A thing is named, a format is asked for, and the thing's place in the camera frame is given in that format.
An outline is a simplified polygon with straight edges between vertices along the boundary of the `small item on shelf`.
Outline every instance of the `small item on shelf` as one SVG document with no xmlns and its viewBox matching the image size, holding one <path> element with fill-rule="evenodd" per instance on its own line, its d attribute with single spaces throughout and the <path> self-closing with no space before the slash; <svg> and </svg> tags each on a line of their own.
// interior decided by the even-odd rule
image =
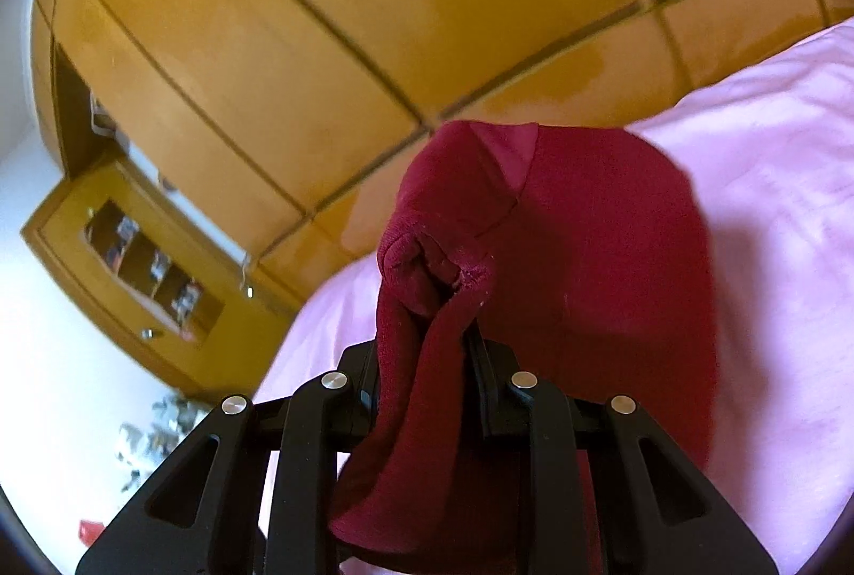
<svg viewBox="0 0 854 575">
<path fill-rule="evenodd" d="M 151 263 L 151 278 L 154 282 L 160 283 L 165 278 L 165 273 L 169 271 L 172 265 L 172 258 L 164 252 L 155 251 L 155 259 Z"/>
<path fill-rule="evenodd" d="M 130 216 L 125 216 L 118 223 L 115 231 L 124 242 L 131 242 L 139 232 L 139 224 Z"/>
<path fill-rule="evenodd" d="M 180 325 L 187 321 L 187 318 L 192 314 L 201 297 L 202 286 L 195 282 L 195 280 L 189 281 L 178 292 L 178 297 L 172 301 L 172 309 L 178 316 L 178 323 Z"/>
</svg>

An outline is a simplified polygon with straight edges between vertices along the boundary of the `red object on floor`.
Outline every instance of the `red object on floor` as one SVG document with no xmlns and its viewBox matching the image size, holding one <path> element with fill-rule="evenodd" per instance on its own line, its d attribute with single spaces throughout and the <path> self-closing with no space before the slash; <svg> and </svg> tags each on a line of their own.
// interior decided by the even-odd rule
<svg viewBox="0 0 854 575">
<path fill-rule="evenodd" d="M 446 124 L 407 171 L 377 259 L 379 416 L 330 514 L 362 560 L 513 571 L 518 458 L 482 451 L 463 413 L 460 339 L 475 317 L 523 369 L 588 400 L 635 396 L 706 461 L 706 227 L 687 177 L 650 144 L 616 129 Z"/>
<path fill-rule="evenodd" d="M 95 540 L 104 533 L 106 527 L 103 522 L 90 522 L 87 519 L 80 521 L 80 527 L 77 530 L 77 536 L 81 542 L 88 548 L 95 544 Z"/>
</svg>

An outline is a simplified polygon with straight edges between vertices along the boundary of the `wooden frame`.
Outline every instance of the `wooden frame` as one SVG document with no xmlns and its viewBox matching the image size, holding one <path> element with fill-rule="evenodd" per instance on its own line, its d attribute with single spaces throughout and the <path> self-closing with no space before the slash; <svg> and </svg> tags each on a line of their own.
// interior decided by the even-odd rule
<svg viewBox="0 0 854 575">
<path fill-rule="evenodd" d="M 143 195 L 155 210 L 162 212 L 164 218 L 174 222 L 182 231 L 186 231 L 191 238 L 202 245 L 217 260 L 219 266 L 228 270 L 239 282 L 242 277 L 240 266 L 235 264 L 222 250 L 217 247 L 207 235 L 195 227 L 189 219 L 174 208 L 170 202 L 161 195 L 154 184 L 148 181 L 142 172 L 126 157 L 120 156 L 118 147 L 114 146 L 97 161 L 96 165 L 114 163 L 121 174 L 133 186 L 135 191 Z M 44 265 L 50 276 L 57 282 L 63 292 L 84 312 L 89 320 L 113 343 L 128 353 L 142 367 L 146 368 L 164 383 L 181 390 L 187 396 L 206 398 L 205 390 L 197 382 L 188 377 L 181 370 L 172 366 L 160 356 L 157 356 L 149 347 L 141 342 L 138 337 L 127 330 L 125 326 L 112 315 L 110 311 L 101 306 L 101 303 L 91 295 L 86 287 L 66 268 L 60 255 L 57 255 L 42 234 L 42 229 L 57 211 L 57 208 L 65 201 L 74 188 L 74 180 L 63 178 L 59 184 L 50 192 L 33 215 L 29 218 L 20 231 L 24 242 L 33 251 L 37 259 Z M 286 311 L 290 314 L 296 312 L 301 303 L 293 295 L 289 297 L 287 291 L 282 289 L 271 289 L 266 279 L 253 279 L 256 297 L 273 308 Z"/>
</svg>

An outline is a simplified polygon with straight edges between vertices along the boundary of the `white wall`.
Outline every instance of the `white wall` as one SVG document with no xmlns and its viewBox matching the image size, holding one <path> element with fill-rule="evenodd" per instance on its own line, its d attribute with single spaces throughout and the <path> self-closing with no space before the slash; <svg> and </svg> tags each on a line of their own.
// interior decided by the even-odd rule
<svg viewBox="0 0 854 575">
<path fill-rule="evenodd" d="M 0 485 L 45 554 L 74 572 L 81 518 L 114 515 L 118 426 L 151 422 L 160 380 L 106 339 L 20 238 L 60 179 L 33 130 L 0 164 Z"/>
<path fill-rule="evenodd" d="M 0 0 L 0 161 L 36 123 L 30 25 L 33 0 Z"/>
</svg>

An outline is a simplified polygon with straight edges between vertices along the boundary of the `metal screw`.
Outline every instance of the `metal screw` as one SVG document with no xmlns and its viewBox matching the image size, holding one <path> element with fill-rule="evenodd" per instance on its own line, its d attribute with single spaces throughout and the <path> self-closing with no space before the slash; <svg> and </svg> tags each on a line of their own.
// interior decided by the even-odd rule
<svg viewBox="0 0 854 575">
<path fill-rule="evenodd" d="M 222 403 L 223 413 L 227 413 L 229 416 L 237 416 L 238 413 L 242 413 L 246 410 L 246 406 L 249 406 L 249 402 L 246 401 L 246 397 L 240 395 L 230 396 Z"/>
<path fill-rule="evenodd" d="M 331 373 L 323 375 L 323 379 L 320 380 L 320 383 L 323 387 L 326 387 L 327 390 L 340 390 L 341 387 L 347 384 L 347 376 L 344 373 L 339 373 L 337 370 L 334 370 Z"/>
<path fill-rule="evenodd" d="M 514 387 L 519 387 L 520 390 L 530 390 L 532 387 L 536 387 L 536 375 L 534 373 L 527 373 L 524 370 L 514 373 L 510 381 Z"/>
<path fill-rule="evenodd" d="M 617 413 L 623 413 L 626 416 L 629 413 L 634 413 L 637 407 L 638 405 L 635 404 L 635 400 L 630 396 L 618 395 L 611 400 L 611 408 Z"/>
</svg>

